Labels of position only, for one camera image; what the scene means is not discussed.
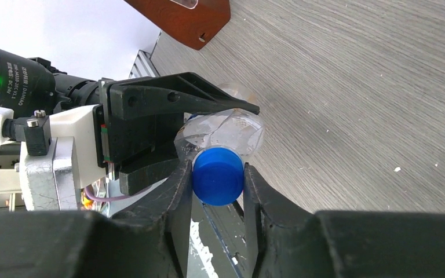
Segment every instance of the black plastic housing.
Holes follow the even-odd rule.
[[[187,277],[191,163],[112,220],[93,212],[0,213],[0,277]],[[227,269],[227,277],[445,277],[444,214],[312,214],[248,164],[244,199],[247,250],[239,250],[246,256],[238,265],[246,272]]]
[[[35,110],[51,114],[56,105],[54,76],[37,61],[0,49],[0,107],[14,110],[15,118],[29,117]]]
[[[27,120],[35,119],[37,126],[27,126]],[[2,136],[16,142],[26,142],[28,155],[41,156],[49,152],[52,139],[50,131],[50,119],[48,116],[41,118],[7,119],[2,126]]]
[[[178,158],[173,141],[184,124],[184,113],[205,115],[233,108],[260,112],[258,106],[191,72],[100,84],[101,106],[94,112],[95,122],[104,124],[95,126],[96,137],[103,138],[97,144],[98,164],[107,162],[114,168],[125,195],[151,185],[150,173],[163,179],[174,170]]]

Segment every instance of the black connector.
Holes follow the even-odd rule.
[[[12,141],[26,142],[30,156],[46,155],[52,136],[49,117],[7,119],[2,126],[2,136]]]

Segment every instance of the white wall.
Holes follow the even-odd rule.
[[[0,0],[0,49],[93,80],[128,78],[159,32],[123,0]]]

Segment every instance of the screw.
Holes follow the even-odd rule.
[[[28,127],[37,127],[38,126],[38,120],[37,119],[26,120],[26,125]]]
[[[35,110],[35,112],[33,112],[33,115],[35,115],[35,117],[37,118],[43,118],[46,114],[44,110]]]

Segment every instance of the blue bottle cap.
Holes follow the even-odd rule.
[[[243,162],[225,148],[210,148],[194,163],[192,186],[206,204],[224,206],[234,202],[243,191]]]

